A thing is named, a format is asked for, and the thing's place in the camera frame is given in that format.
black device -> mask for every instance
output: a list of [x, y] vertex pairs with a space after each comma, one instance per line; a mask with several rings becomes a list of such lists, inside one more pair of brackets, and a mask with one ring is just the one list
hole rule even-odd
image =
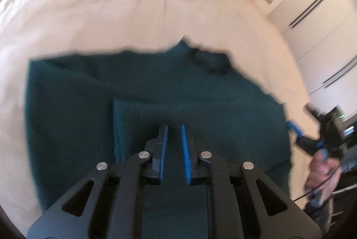
[[[344, 117], [342, 111], [338, 107], [335, 107], [329, 113], [322, 113], [311, 104], [306, 104], [304, 109], [319, 123], [319, 139], [315, 140], [311, 137], [304, 136], [297, 125], [290, 120], [287, 123], [288, 129], [297, 134], [295, 144], [311, 156], [317, 151], [321, 151], [323, 161], [328, 157], [335, 157], [341, 161], [347, 153], [347, 140], [345, 137], [345, 129], [342, 124], [342, 118]], [[349, 161], [348, 164], [341, 166], [344, 171], [347, 171], [355, 165], [356, 164]], [[310, 195], [309, 200], [313, 207], [321, 207], [323, 204], [322, 192], [320, 190], [314, 191]]]

wrinkled fabric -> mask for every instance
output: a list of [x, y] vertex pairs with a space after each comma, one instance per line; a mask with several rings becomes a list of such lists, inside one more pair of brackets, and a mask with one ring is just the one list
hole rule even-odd
[[[32, 61], [25, 114], [43, 210], [98, 162], [123, 162], [143, 150], [162, 123], [169, 126], [166, 176], [162, 186], [146, 187], [143, 238], [158, 229], [156, 238], [182, 238], [179, 230], [188, 218], [187, 236], [207, 237], [204, 186], [185, 182], [182, 124], [190, 125], [207, 150], [227, 161], [252, 161], [289, 193], [283, 106], [234, 70], [224, 54], [185, 42], [158, 54]], [[177, 235], [167, 237], [172, 230]]]

person's hand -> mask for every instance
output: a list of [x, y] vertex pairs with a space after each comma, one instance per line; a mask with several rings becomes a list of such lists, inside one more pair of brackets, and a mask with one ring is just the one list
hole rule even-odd
[[335, 174], [318, 190], [322, 190], [322, 201], [327, 200], [337, 187], [341, 176], [340, 161], [335, 158], [328, 158], [322, 162], [323, 155], [318, 151], [310, 162], [310, 175], [305, 184], [306, 192], [309, 192], [329, 178], [328, 173], [338, 168]]

white cable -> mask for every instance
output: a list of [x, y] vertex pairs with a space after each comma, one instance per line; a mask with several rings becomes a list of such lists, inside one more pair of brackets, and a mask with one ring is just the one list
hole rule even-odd
[[355, 189], [355, 188], [357, 188], [357, 184], [352, 185], [352, 186], [349, 186], [349, 187], [345, 187], [344, 189], [335, 191], [335, 192], [333, 192], [332, 194], [333, 194], [333, 195], [337, 195], [337, 194], [343, 193], [343, 192], [345, 192], [345, 191], [353, 190], [353, 189]]

black cable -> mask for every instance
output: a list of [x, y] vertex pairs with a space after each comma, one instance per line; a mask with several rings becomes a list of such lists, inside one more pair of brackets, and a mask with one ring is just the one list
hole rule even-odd
[[329, 176], [329, 178], [327, 180], [325, 180], [321, 185], [319, 185], [318, 187], [312, 189], [310, 192], [307, 192], [306, 194], [302, 195], [301, 197], [298, 197], [297, 199], [293, 200], [293, 202], [296, 202], [296, 201], [299, 201], [301, 200], [302, 198], [312, 194], [314, 191], [316, 191], [318, 188], [322, 187], [325, 183], [327, 183], [333, 176], [334, 174], [336, 173], [336, 171], [340, 168], [341, 165], [338, 166], [338, 168], [336, 168], [333, 173]]

